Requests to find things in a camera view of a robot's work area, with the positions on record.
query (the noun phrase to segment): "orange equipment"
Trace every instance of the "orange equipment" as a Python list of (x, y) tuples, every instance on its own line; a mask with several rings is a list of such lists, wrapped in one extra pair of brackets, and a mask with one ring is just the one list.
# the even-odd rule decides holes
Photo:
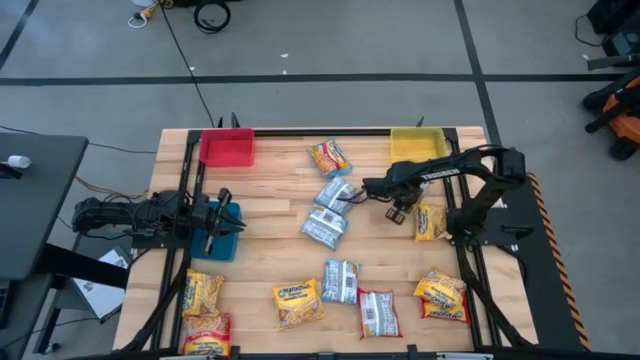
[(617, 137), (610, 148), (614, 158), (626, 160), (636, 152), (640, 144), (640, 69), (587, 95), (582, 105), (589, 110), (602, 109), (585, 130), (591, 134), (609, 124)]

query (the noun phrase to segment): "floor tile line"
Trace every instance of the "floor tile line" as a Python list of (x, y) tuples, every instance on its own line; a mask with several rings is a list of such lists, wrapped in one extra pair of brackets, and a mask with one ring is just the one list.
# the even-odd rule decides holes
[[(313, 82), (597, 82), (615, 81), (623, 73), (604, 74), (299, 74), (196, 76), (198, 84), (260, 84)], [(0, 86), (103, 86), (192, 84), (189, 76), (92, 77), (92, 78), (0, 78)]]
[(496, 123), (496, 118), (493, 114), (493, 107), (491, 106), (491, 99), (489, 98), (489, 92), (487, 91), (487, 84), (485, 83), (482, 74), (482, 68), (480, 66), (480, 59), (478, 58), (476, 45), (473, 42), (473, 35), (471, 34), (471, 26), (469, 25), (467, 12), (464, 9), (462, 0), (454, 0), (454, 5), (456, 7), (458, 21), (460, 22), (460, 29), (462, 30), (462, 39), (464, 40), (464, 45), (467, 49), (467, 55), (469, 57), (471, 73), (473, 74), (476, 89), (478, 91), (478, 98), (480, 99), (482, 114), (484, 115), (484, 121), (487, 125), (487, 135), (489, 136), (489, 141), (492, 144), (501, 144), (502, 141), (500, 140), (500, 134), (498, 133), (498, 124)]
[(40, 0), (29, 1), (27, 8), (24, 9), (24, 13), (22, 13), (22, 16), (20, 17), (20, 21), (18, 21), (18, 23), (16, 24), (16, 27), (13, 29), (13, 32), (9, 37), (9, 40), (7, 40), (7, 43), (5, 44), (4, 48), (2, 49), (2, 52), (0, 53), (0, 70), (2, 70), (2, 68), (4, 67), (4, 64), (7, 62), (9, 55), (11, 55), (11, 51), (13, 50), (13, 47), (18, 42), (18, 39), (20, 38), (22, 31), (24, 30), (25, 26), (27, 26), (27, 21), (29, 21), (31, 14), (33, 14), (33, 11), (36, 9), (36, 6), (38, 5), (39, 1)]
[[(300, 75), (219, 75), (196, 76), (198, 84), (434, 81), (471, 82), (471, 74), (300, 74)], [(65, 85), (168, 85), (192, 84), (189, 76), (106, 77), (106, 78), (0, 78), (0, 86)]]

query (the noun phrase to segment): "yellow bin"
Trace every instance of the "yellow bin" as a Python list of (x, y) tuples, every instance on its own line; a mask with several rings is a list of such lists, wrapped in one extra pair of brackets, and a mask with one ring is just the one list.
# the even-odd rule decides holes
[(447, 145), (441, 128), (391, 129), (391, 162), (423, 162), (447, 156)]

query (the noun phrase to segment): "white object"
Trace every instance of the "white object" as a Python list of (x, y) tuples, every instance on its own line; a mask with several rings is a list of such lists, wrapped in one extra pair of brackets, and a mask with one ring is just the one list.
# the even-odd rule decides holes
[(144, 16), (144, 14), (143, 14), (143, 13), (140, 13), (140, 21), (142, 21), (142, 23), (140, 23), (140, 24), (136, 25), (136, 24), (134, 23), (134, 21), (138, 21), (138, 19), (134, 18), (133, 16), (129, 18), (129, 21), (127, 21), (127, 24), (129, 24), (129, 27), (130, 27), (130, 28), (133, 28), (133, 29), (142, 29), (143, 27), (147, 26), (147, 23), (149, 22), (149, 21), (147, 20), (147, 17), (146, 17), (146, 16)]
[[(115, 250), (109, 251), (99, 260), (125, 269), (129, 267), (127, 261)], [(81, 279), (73, 279), (73, 282), (99, 319), (111, 314), (124, 302), (124, 289)]]
[(18, 169), (26, 169), (31, 165), (31, 159), (26, 156), (21, 155), (11, 155), (9, 156), (9, 160), (7, 161), (9, 166), (18, 168)]
[(155, 4), (155, 0), (131, 0), (132, 3), (138, 6), (149, 7)]

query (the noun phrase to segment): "white cable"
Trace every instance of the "white cable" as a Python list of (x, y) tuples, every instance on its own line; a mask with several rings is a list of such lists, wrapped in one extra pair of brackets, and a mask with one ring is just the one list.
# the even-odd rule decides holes
[(148, 22), (147, 21), (147, 17), (144, 16), (144, 14), (142, 12), (140, 12), (139, 14), (140, 14), (140, 19), (142, 20), (142, 25), (134, 25), (132, 23), (132, 20), (135, 20), (135, 16), (132, 16), (131, 18), (129, 18), (129, 21), (127, 21), (127, 24), (129, 24), (130, 28), (141, 29), (141, 28), (147, 26), (147, 22)]

